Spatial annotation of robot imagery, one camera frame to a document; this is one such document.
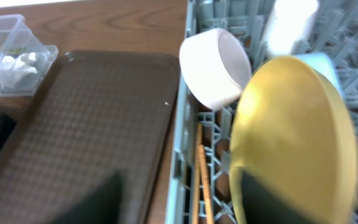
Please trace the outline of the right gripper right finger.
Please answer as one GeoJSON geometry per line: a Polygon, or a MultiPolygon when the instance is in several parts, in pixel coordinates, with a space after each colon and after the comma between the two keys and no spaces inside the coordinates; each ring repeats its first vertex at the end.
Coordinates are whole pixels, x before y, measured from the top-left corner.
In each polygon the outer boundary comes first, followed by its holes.
{"type": "Polygon", "coordinates": [[[316,221],[274,196],[248,172],[242,170],[240,177],[240,211],[248,224],[315,224],[316,221]]]}

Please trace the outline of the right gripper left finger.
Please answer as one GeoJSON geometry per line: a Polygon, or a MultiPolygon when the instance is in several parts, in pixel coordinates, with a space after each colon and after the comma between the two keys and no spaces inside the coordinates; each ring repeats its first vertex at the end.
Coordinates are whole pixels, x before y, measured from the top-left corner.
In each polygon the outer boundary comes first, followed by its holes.
{"type": "Polygon", "coordinates": [[[124,178],[114,173],[94,192],[57,216],[50,224],[116,224],[124,194],[124,178]]]}

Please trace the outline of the wooden chopstick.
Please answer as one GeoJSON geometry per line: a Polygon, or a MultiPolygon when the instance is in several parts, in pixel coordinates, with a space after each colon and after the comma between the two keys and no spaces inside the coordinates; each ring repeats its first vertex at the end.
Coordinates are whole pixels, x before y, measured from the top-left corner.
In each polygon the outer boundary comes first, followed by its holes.
{"type": "Polygon", "coordinates": [[[200,159],[198,155],[198,148],[202,142],[202,124],[197,125],[196,129],[196,141],[195,141],[195,163],[193,166],[194,178],[193,178],[193,198],[192,198],[192,216],[191,223],[198,224],[199,222],[199,200],[200,200],[200,159]]]}
{"type": "Polygon", "coordinates": [[[203,198],[206,212],[207,224],[214,224],[213,204],[211,199],[211,189],[209,184],[208,165],[206,162],[206,155],[204,146],[198,146],[198,159],[200,160],[201,182],[203,184],[203,198]]]}

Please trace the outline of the yellow plate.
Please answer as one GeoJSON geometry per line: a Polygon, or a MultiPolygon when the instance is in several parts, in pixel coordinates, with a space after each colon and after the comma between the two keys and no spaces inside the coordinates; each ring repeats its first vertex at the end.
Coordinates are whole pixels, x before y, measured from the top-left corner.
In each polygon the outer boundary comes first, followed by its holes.
{"type": "Polygon", "coordinates": [[[358,139],[334,85],[295,57],[263,64],[239,100],[229,186],[238,223],[241,171],[316,223],[350,223],[358,198],[358,139]]]}

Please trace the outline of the pink white bowl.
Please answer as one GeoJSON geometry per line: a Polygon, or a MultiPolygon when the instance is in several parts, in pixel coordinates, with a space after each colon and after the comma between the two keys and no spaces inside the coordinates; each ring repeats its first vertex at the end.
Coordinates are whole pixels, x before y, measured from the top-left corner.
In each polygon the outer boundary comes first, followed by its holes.
{"type": "Polygon", "coordinates": [[[180,46],[179,61],[186,85],[211,110],[236,101],[252,76],[242,44],[221,28],[186,38],[180,46]]]}

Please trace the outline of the light blue bowl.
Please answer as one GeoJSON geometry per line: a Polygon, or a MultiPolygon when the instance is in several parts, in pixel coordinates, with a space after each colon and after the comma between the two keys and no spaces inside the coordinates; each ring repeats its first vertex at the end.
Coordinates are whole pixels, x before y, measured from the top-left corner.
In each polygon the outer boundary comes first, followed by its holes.
{"type": "Polygon", "coordinates": [[[295,57],[325,76],[334,85],[340,96],[342,98],[344,97],[336,67],[327,54],[324,52],[315,52],[310,54],[299,54],[295,55],[295,57]]]}

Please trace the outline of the pale green cup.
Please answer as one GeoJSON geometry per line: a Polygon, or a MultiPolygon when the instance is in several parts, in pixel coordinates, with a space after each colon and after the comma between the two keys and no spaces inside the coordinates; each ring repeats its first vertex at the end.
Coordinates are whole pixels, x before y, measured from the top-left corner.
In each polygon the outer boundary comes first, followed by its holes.
{"type": "Polygon", "coordinates": [[[294,54],[300,41],[309,37],[318,9],[318,0],[276,0],[261,39],[267,57],[294,54]]]}

